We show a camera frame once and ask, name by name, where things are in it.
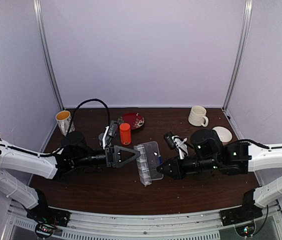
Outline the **clear plastic pill organizer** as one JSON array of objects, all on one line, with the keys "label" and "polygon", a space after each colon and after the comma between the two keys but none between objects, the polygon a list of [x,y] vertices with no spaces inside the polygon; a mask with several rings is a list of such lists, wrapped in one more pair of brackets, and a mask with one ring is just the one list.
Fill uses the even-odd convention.
[{"label": "clear plastic pill organizer", "polygon": [[164,175],[156,168],[162,163],[159,146],[156,141],[141,143],[134,146],[140,156],[136,159],[141,183],[146,187],[152,181],[162,180]]}]

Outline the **grey lid pill bottle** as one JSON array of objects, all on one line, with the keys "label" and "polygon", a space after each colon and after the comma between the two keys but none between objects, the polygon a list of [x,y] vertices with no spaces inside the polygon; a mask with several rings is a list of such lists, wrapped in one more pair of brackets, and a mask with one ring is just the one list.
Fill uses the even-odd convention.
[{"label": "grey lid pill bottle", "polygon": [[106,145],[106,136],[104,135],[104,133],[101,133],[99,136],[98,136],[98,139],[99,139],[99,143],[100,143],[100,146],[103,147]]}]

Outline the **orange pill bottle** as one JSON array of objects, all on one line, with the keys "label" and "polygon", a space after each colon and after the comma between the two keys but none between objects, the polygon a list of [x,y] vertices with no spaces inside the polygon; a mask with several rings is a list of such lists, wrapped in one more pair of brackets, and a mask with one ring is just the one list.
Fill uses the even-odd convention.
[{"label": "orange pill bottle", "polygon": [[130,145],[131,144],[131,126],[128,123],[122,123],[119,126],[120,130],[120,139],[123,145]]}]

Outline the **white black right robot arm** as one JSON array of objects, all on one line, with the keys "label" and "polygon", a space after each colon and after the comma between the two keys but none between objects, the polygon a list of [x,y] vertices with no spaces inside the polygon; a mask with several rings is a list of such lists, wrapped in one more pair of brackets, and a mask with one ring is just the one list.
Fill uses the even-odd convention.
[{"label": "white black right robot arm", "polygon": [[[223,145],[217,132],[200,129],[190,136],[187,143],[171,132],[164,135],[170,149],[177,149],[178,156],[159,165],[157,172],[175,180],[186,175],[218,170],[224,175],[235,176],[265,169],[282,168],[282,144],[265,145],[251,139],[240,139]],[[224,221],[248,221],[260,218],[269,203],[282,197],[282,176],[271,183],[252,189],[243,196],[240,207],[221,211]]]}]

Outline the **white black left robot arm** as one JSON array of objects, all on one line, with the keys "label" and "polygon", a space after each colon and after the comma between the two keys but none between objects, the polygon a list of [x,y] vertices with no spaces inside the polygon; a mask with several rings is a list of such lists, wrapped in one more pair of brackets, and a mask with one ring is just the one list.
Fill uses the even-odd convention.
[{"label": "white black left robot arm", "polygon": [[48,206],[44,193],[26,186],[7,170],[58,180],[77,169],[98,166],[120,168],[140,155],[137,150],[117,145],[92,149],[79,131],[68,133],[62,139],[61,147],[52,153],[19,148],[0,138],[0,191],[7,198],[19,202],[35,221],[55,222],[58,221],[57,213]]}]

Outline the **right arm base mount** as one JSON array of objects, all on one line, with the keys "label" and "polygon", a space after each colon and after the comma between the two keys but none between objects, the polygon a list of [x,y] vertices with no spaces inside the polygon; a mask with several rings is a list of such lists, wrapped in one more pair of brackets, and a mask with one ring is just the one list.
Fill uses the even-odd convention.
[{"label": "right arm base mount", "polygon": [[234,226],[238,236],[252,237],[256,232],[255,219],[263,216],[263,209],[252,203],[245,203],[239,207],[220,211],[223,226]]}]

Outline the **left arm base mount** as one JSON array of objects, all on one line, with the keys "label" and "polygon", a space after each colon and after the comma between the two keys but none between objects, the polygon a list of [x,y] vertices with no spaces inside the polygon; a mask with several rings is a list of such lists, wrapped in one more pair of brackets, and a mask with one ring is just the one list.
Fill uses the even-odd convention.
[{"label": "left arm base mount", "polygon": [[57,227],[67,227],[70,212],[66,210],[51,208],[45,202],[39,202],[34,208],[23,207],[27,217],[36,222],[34,233],[41,239],[51,237]]}]

